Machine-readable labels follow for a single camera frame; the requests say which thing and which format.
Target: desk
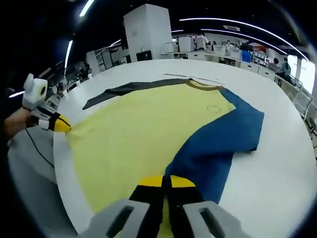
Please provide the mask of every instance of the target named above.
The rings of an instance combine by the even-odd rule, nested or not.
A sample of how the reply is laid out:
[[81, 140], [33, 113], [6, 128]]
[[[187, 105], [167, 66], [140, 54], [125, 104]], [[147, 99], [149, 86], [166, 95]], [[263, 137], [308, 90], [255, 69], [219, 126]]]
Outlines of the desk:
[[[317, 169], [309, 134], [285, 93], [270, 79], [224, 64], [160, 59], [123, 64], [94, 76], [60, 100], [58, 112], [76, 124], [116, 98], [82, 110], [86, 101], [107, 88], [132, 81], [173, 76], [219, 81], [265, 113], [258, 149], [236, 153], [219, 205], [237, 217], [255, 238], [289, 237], [309, 212], [317, 191]], [[198, 80], [205, 84], [208, 81]], [[93, 217], [79, 186], [72, 152], [63, 133], [54, 134], [54, 163], [59, 192], [77, 232]]]

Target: ceiling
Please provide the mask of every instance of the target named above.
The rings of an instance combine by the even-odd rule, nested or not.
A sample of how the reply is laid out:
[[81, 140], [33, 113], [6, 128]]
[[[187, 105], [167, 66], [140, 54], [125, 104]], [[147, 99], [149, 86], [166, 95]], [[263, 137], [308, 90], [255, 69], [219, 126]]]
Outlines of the ceiling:
[[[86, 1], [29, 0], [19, 2], [19, 8], [11, 2], [7, 34], [7, 68], [11, 84], [21, 85], [26, 72], [37, 74], [64, 60], [69, 40], [74, 40], [70, 63], [80, 60], [90, 50], [108, 46], [119, 39], [125, 44], [123, 16], [145, 3], [168, 8], [172, 30], [183, 29], [184, 33], [198, 33], [201, 28], [225, 30], [221, 21], [179, 19], [227, 18], [264, 28], [295, 46], [305, 43], [283, 14], [287, 9], [296, 15], [295, 9], [300, 7], [296, 8], [284, 0], [278, 3], [285, 8], [277, 8], [267, 0], [95, 0], [86, 15], [79, 18]], [[300, 17], [296, 20], [297, 23], [305, 23], [306, 19]], [[238, 26], [241, 33], [273, 45], [285, 45], [263, 31], [237, 23], [225, 25]]]

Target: chair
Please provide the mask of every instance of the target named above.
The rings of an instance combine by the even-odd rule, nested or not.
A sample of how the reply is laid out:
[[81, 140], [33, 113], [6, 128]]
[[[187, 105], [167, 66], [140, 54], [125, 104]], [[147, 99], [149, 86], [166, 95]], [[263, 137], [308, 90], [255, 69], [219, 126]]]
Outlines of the chair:
[[314, 97], [304, 87], [301, 87], [294, 97], [291, 93], [288, 93], [287, 96], [293, 102], [301, 117], [306, 119], [308, 109], [312, 104]]

